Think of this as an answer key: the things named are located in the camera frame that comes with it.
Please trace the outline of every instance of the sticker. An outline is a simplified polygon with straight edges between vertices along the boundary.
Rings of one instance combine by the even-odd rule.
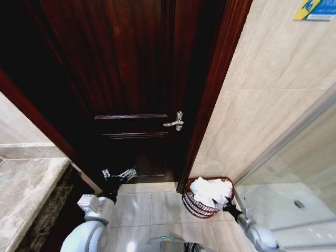
[[[336,0],[304,0],[294,20],[330,21],[336,15]]]

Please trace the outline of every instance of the granite countertop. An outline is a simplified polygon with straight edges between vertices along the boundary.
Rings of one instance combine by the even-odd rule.
[[[0,164],[0,252],[17,248],[69,163],[60,157]]]

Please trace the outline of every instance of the glass shower door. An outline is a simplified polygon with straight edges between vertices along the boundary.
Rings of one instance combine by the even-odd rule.
[[[255,221],[270,228],[285,248],[336,245],[336,103],[236,191]]]

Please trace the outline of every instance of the door handle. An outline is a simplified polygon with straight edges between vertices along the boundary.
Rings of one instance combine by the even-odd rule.
[[[184,122],[182,121],[182,116],[183,116],[182,111],[179,111],[178,113],[176,113],[176,121],[173,121],[173,122],[165,122],[165,123],[163,124],[163,126],[165,126],[165,127],[170,127],[170,126],[174,126],[174,125],[176,125],[176,130],[177,130],[177,131],[180,131],[181,128],[182,128],[182,124],[184,123]]]

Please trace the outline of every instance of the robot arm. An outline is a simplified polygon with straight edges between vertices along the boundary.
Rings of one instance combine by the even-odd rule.
[[[223,207],[223,211],[229,212],[233,216],[258,252],[285,252],[280,248],[275,236],[268,228],[257,225],[251,215],[245,216],[237,209],[236,205],[232,204],[230,198],[227,200],[228,204]]]
[[[110,175],[103,170],[106,186],[101,194],[84,194],[77,204],[85,212],[87,221],[76,227],[64,240],[61,252],[103,252],[107,246],[107,225],[113,206],[117,202],[118,189],[136,175],[128,169],[120,175]]]

